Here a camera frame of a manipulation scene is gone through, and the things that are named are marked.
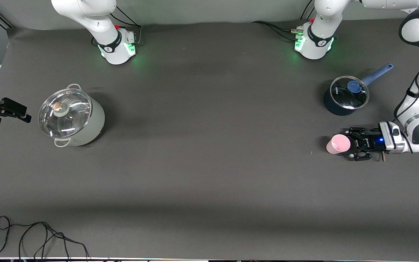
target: white wall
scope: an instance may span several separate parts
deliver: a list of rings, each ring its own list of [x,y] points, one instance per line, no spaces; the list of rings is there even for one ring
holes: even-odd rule
[[[141,25],[296,20],[307,3],[308,0],[117,0],[117,5]],[[0,0],[0,12],[17,27],[81,28],[58,15],[51,0]],[[118,10],[116,14],[118,18],[123,17]],[[405,16],[402,11],[365,9],[359,2],[352,3],[344,11],[346,20]]]

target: lid rim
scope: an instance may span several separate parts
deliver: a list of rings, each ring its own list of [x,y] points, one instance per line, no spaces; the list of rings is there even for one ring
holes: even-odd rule
[[[46,106],[48,104],[48,101],[52,100],[56,95],[58,95],[60,93],[63,93],[63,92],[66,92],[66,91],[72,91],[72,90],[75,90],[75,91],[79,92],[80,94],[82,94],[84,97],[86,97],[88,99],[88,102],[89,102],[90,108],[91,108],[90,109],[90,112],[88,114],[88,118],[85,121],[85,123],[83,123],[83,126],[81,126],[79,129],[77,129],[76,131],[74,131],[72,134],[68,134],[68,135],[65,135],[65,136],[51,136],[50,134],[46,133],[45,130],[43,129],[43,126],[41,126],[41,122],[40,122],[40,114],[41,114],[41,111],[43,110],[44,106]],[[92,116],[92,113],[93,113],[93,102],[92,102],[92,98],[87,93],[85,93],[83,90],[80,90],[78,88],[65,88],[65,89],[56,91],[55,93],[53,93],[51,96],[49,96],[41,104],[40,110],[38,110],[38,126],[40,127],[41,131],[43,131],[44,134],[46,134],[47,136],[49,136],[49,137],[51,137],[53,139],[66,139],[66,138],[69,138],[71,136],[74,136],[75,134],[77,134],[78,132],[80,132],[88,124],[88,121],[90,121],[90,118]]]
[[[334,83],[336,83],[336,81],[337,81],[337,80],[340,80],[340,79],[342,79],[342,78],[351,78],[351,79],[353,79],[353,80],[357,81],[358,83],[360,83],[360,85],[362,85],[362,86],[363,86],[364,90],[365,90],[365,91],[367,91],[368,96],[366,96],[366,100],[365,100],[365,102],[363,103],[363,105],[361,105],[361,106],[359,106],[359,107],[356,107],[356,108],[354,108],[354,109],[344,108],[344,106],[339,105],[339,103],[338,103],[338,102],[334,99],[334,96],[332,96],[332,85],[333,85]],[[361,81],[361,79],[358,79],[358,78],[356,78],[356,77],[354,77],[354,76],[339,76],[338,78],[334,79],[334,80],[332,81],[331,85],[329,86],[329,97],[331,97],[332,101],[333,101],[333,102],[334,102],[337,106],[340,106],[340,107],[341,107],[341,108],[343,108],[343,109],[347,109],[347,110],[357,110],[357,109],[360,109],[360,108],[362,108],[362,107],[366,106],[366,104],[368,103],[368,100],[370,99],[370,92],[369,92],[369,90],[368,90],[368,86],[366,86],[366,84],[364,84],[364,83],[363,83],[363,81]]]

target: white pot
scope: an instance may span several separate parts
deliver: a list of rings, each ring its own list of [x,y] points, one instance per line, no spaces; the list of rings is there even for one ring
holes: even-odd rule
[[[78,84],[71,84],[43,103],[39,124],[45,134],[55,139],[57,147],[81,146],[100,134],[104,111]]]

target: blue handle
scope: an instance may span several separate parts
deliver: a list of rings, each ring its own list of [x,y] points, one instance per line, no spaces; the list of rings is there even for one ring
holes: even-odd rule
[[[379,68],[376,72],[372,73],[371,75],[367,76],[366,78],[363,78],[363,83],[365,85],[369,85],[371,84],[374,80],[378,79],[380,76],[382,76],[383,74],[389,72],[390,70],[392,70],[392,68],[394,68],[394,65],[389,63],[381,68]]]

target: gray table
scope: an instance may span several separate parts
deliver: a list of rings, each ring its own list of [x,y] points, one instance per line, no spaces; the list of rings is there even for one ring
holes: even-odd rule
[[[259,24],[154,25],[119,66],[86,30],[12,31],[0,98],[34,119],[1,123],[0,215],[49,222],[94,257],[419,261],[419,153],[383,163],[325,151],[342,128],[392,119],[419,70],[399,23],[345,21],[320,61]],[[364,109],[324,109],[332,79],[388,62]],[[70,83],[103,105],[106,126],[59,149],[37,113]],[[1,256],[17,255],[21,232]],[[28,255],[43,234],[26,236]],[[49,255],[64,256],[61,242]]]

